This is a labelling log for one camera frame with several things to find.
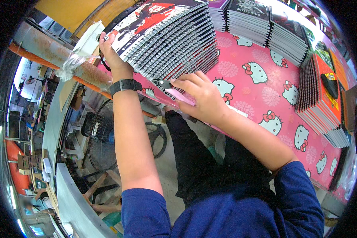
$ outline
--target hand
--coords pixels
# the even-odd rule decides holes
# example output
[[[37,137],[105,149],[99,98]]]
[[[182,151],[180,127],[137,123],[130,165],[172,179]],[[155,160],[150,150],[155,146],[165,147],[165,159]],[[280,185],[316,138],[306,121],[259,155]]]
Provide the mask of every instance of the hand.
[[[171,80],[171,84],[184,89],[196,99],[195,106],[177,99],[176,101],[182,112],[201,121],[217,126],[232,111],[222,99],[217,87],[201,71],[182,75],[176,80]]]
[[[99,37],[99,49],[106,58],[106,62],[111,68],[113,75],[113,83],[119,79],[133,79],[133,68],[128,62],[124,62],[112,48],[112,43],[115,40],[115,35],[110,34],[108,40],[105,41],[105,32],[102,32]]]

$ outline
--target electric fan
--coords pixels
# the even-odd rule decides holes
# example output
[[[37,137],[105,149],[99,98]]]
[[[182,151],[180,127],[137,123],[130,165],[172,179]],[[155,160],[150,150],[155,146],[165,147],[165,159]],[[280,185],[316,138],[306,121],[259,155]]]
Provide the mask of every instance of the electric fan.
[[[166,149],[167,135],[161,125],[147,122],[146,126],[153,156],[158,158]],[[97,113],[87,112],[81,133],[87,137],[87,153],[93,167],[100,171],[114,169],[117,163],[112,100],[107,100]]]

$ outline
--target navy blue shirt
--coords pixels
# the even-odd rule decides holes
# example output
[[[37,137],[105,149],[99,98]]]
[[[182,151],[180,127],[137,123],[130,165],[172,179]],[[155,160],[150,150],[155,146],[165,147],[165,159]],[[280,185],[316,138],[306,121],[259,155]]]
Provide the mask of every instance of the navy blue shirt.
[[[164,197],[149,189],[122,193],[125,237],[322,237],[324,216],[299,161],[274,179],[276,197],[239,185],[191,204],[173,228]]]

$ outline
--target black wristwatch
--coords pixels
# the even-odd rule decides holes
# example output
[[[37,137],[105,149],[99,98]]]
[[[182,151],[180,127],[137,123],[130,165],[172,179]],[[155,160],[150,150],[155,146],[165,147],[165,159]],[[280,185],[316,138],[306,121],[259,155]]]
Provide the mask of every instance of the black wristwatch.
[[[113,83],[110,86],[109,91],[111,93],[111,98],[112,98],[114,97],[114,94],[119,91],[124,91],[124,90],[141,91],[142,89],[143,89],[142,84],[134,79],[120,79],[118,82]]]

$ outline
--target window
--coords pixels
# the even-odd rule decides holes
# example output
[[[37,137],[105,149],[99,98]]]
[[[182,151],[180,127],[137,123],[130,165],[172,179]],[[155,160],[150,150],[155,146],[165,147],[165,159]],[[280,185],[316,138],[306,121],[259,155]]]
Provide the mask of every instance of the window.
[[[44,236],[45,235],[40,227],[30,226],[30,228],[32,229],[32,231],[34,232],[34,234],[36,236]]]

